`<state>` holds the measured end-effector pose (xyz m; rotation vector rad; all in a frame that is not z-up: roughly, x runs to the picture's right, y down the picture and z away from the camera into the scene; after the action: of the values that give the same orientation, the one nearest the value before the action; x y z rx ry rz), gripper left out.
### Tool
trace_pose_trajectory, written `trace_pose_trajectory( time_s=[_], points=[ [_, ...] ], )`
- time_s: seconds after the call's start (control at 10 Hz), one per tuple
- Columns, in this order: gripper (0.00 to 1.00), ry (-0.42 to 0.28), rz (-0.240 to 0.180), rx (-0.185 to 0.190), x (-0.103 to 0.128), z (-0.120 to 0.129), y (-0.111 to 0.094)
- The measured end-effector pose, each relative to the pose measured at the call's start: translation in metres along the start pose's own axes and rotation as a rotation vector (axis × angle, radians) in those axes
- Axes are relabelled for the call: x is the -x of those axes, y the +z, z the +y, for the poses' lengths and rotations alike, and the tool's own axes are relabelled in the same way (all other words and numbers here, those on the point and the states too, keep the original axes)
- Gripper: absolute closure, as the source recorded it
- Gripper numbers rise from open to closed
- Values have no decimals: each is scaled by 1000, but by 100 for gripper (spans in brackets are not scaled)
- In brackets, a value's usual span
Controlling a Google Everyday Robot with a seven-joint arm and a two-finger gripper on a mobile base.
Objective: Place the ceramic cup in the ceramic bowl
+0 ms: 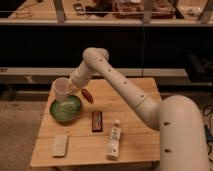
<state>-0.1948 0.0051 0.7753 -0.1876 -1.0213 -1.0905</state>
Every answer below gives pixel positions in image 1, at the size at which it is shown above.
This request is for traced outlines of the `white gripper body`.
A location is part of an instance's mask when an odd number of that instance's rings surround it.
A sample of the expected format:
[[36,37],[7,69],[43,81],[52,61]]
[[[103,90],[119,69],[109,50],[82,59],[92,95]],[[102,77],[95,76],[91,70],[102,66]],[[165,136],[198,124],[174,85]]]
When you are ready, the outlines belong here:
[[79,92],[87,84],[88,81],[86,79],[81,78],[76,72],[72,72],[68,79],[67,90],[71,94],[75,94]]

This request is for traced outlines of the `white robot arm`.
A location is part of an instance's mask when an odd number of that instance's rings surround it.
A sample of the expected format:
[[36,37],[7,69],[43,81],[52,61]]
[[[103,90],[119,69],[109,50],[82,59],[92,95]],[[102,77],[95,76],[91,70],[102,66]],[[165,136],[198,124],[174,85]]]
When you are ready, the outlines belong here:
[[85,87],[95,72],[105,78],[138,117],[160,133],[160,171],[210,171],[204,123],[193,100],[174,95],[156,102],[108,63],[103,48],[87,48],[82,57],[70,75],[74,89]]

